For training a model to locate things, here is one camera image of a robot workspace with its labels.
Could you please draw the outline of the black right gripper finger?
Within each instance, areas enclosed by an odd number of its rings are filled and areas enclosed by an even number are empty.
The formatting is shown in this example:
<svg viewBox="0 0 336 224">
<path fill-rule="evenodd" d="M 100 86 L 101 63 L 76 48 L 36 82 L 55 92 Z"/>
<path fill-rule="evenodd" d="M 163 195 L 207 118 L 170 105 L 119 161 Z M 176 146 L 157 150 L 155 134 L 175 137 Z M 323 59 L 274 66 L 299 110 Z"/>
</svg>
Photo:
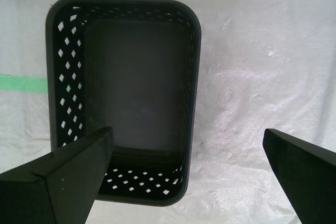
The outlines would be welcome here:
<svg viewBox="0 0 336 224">
<path fill-rule="evenodd" d="M 103 127 L 1 174 L 1 223 L 85 223 L 113 150 Z"/>
<path fill-rule="evenodd" d="M 335 223 L 335 153 L 275 129 L 263 148 L 302 223 Z"/>
</svg>

